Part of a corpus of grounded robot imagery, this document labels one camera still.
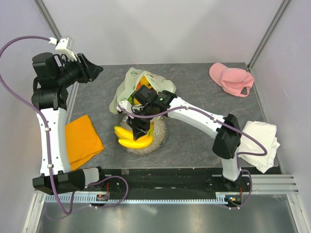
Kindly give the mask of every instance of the orange towel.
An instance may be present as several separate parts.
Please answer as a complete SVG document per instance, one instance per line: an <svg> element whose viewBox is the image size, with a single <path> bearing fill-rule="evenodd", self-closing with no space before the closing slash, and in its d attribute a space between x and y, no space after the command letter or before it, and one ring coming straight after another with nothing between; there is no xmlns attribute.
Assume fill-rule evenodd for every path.
<svg viewBox="0 0 311 233"><path fill-rule="evenodd" d="M71 170L78 169L104 149L88 115L66 125L65 134Z"/></svg>

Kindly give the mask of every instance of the white cloth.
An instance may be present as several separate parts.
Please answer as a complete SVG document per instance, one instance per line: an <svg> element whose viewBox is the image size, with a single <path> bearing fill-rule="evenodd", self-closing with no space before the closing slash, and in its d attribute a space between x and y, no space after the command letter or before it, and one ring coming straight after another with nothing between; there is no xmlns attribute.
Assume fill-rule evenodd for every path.
<svg viewBox="0 0 311 233"><path fill-rule="evenodd" d="M280 146L276 138L276 126L265 122L248 121L243 132L259 141L267 149L267 155L255 156L240 154L239 156L255 166L262 173L265 173L269 168L274 166L276 150ZM255 142L243 135L238 152L263 153L262 149Z"/></svg>

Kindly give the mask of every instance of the plastic bag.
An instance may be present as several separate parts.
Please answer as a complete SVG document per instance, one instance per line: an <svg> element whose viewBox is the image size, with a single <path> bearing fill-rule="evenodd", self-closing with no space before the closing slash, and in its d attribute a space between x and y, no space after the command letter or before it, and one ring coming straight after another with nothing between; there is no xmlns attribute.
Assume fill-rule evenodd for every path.
<svg viewBox="0 0 311 233"><path fill-rule="evenodd" d="M172 81L163 78L162 76L153 74L146 70L130 68L125 75L124 81L120 84L117 89L117 92L110 103L109 110L113 114L117 114L117 106L118 103L124 100L128 100L131 98L132 94L136 91L136 87L140 81L140 79L145 76L148 82L151 84L152 88L161 92L163 90L175 93L176 86L172 83Z"/></svg>

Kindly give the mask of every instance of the yellow banana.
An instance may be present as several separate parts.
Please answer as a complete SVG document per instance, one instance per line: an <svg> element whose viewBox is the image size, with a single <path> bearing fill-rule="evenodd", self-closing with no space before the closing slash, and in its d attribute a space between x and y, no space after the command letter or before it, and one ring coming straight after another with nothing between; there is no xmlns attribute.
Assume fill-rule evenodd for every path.
<svg viewBox="0 0 311 233"><path fill-rule="evenodd" d="M140 103L138 102L137 99L134 98L134 105L139 105Z"/></svg>
<svg viewBox="0 0 311 233"><path fill-rule="evenodd" d="M134 141L133 138L130 139L130 138L122 137L122 135L120 135L117 131L115 131L115 134L118 136L118 138L123 138L123 139L128 139L128 140L133 140L133 141ZM149 136L149 133L147 133L147 134L144 135L143 137L140 137L139 139L137 139L137 141L139 141L139 140L144 140L144 139L146 139L148 136Z"/></svg>
<svg viewBox="0 0 311 233"><path fill-rule="evenodd" d="M126 130L126 129L122 128L121 126L115 126L114 128L115 128L115 134L118 136L118 138L125 138L125 139L129 139L129 140L134 140L132 131ZM150 130L153 130L153 129L154 129L154 123L152 122L150 124ZM146 139L149 135L150 130L148 131L148 133L146 135L137 139L137 141Z"/></svg>
<svg viewBox="0 0 311 233"><path fill-rule="evenodd" d="M132 139L133 140L133 132L124 129L121 126L115 126L114 128L115 128L115 133L116 134L118 133L121 138L127 138L127 139Z"/></svg>
<svg viewBox="0 0 311 233"><path fill-rule="evenodd" d="M133 149L141 149L141 148L150 146L153 140L154 140L153 130L150 130L148 137L145 139L142 139L142 140L138 139L134 141L134 140L126 139L126 138L119 138L118 142L124 147L133 148Z"/></svg>

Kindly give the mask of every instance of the gray table surface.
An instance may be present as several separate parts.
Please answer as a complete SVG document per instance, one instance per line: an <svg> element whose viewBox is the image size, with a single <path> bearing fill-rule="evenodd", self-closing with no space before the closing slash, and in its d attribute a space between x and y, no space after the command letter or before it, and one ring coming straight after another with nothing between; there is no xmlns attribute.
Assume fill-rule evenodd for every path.
<svg viewBox="0 0 311 233"><path fill-rule="evenodd" d="M166 118L168 139L158 151L143 157L129 154L118 144L113 129L124 114L114 115L109 111L109 104L118 86L128 69L134 67L170 79L176 85L176 94L199 108L223 116L229 113L235 115L241 128L248 120L263 121L254 89L251 89L246 98L224 92L209 76L208 71L212 65L213 63L104 66L104 71L94 82L80 84L71 121L89 115L105 147L83 168L221 167L220 158L212 152L213 139L191 125L169 118ZM225 65L246 69L245 63ZM251 165L242 161L242 166Z"/></svg>

